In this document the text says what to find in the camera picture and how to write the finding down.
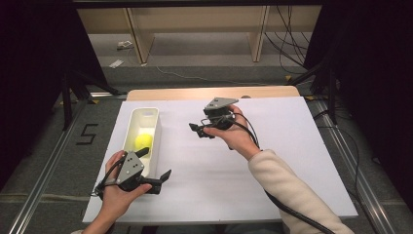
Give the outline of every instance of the cream sleeve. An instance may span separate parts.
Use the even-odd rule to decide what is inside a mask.
[[[294,211],[317,221],[337,234],[354,233],[273,150],[264,150],[248,162],[249,170],[261,186]],[[280,211],[291,233],[320,233],[313,226]]]

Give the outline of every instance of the white container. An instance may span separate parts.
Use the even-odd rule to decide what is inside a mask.
[[[135,139],[141,134],[152,136],[152,145],[147,155],[140,158],[144,165],[142,175],[153,178],[156,175],[158,164],[159,145],[161,143],[161,119],[158,108],[137,108],[131,113],[124,150],[128,153],[135,152]]]

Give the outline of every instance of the yellow ball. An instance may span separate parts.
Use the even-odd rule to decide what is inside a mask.
[[[134,148],[136,151],[145,147],[148,147],[149,150],[152,147],[152,135],[150,134],[141,134],[134,140]]]

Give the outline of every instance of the white table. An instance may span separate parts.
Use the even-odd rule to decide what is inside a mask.
[[[210,99],[125,101],[120,109],[104,164],[120,150],[131,111],[160,109],[161,146],[157,177],[172,169],[160,195],[136,199],[118,222],[139,225],[233,223],[280,220],[278,208],[250,174],[246,160],[220,138],[198,138],[189,123],[200,124]],[[342,218],[357,211],[339,177],[301,97],[240,99],[237,103],[254,127],[260,146],[272,148]],[[91,222],[101,202],[92,197],[84,216]]]

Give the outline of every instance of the finger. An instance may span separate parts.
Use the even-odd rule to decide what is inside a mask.
[[[246,119],[243,117],[243,112],[235,104],[230,104],[228,107],[235,114],[235,121],[247,126]]]
[[[118,162],[122,156],[124,156],[124,150],[120,150],[118,152],[116,152],[115,154],[112,155],[112,157],[110,157],[110,159],[107,161],[106,166],[105,166],[105,171],[108,172],[109,169],[116,163]]]
[[[152,185],[149,183],[140,184],[137,188],[130,192],[133,199],[145,194],[152,188]]]
[[[204,128],[204,133],[214,136],[214,137],[222,137],[222,135],[224,134],[224,131],[222,130],[218,130],[216,128]]]

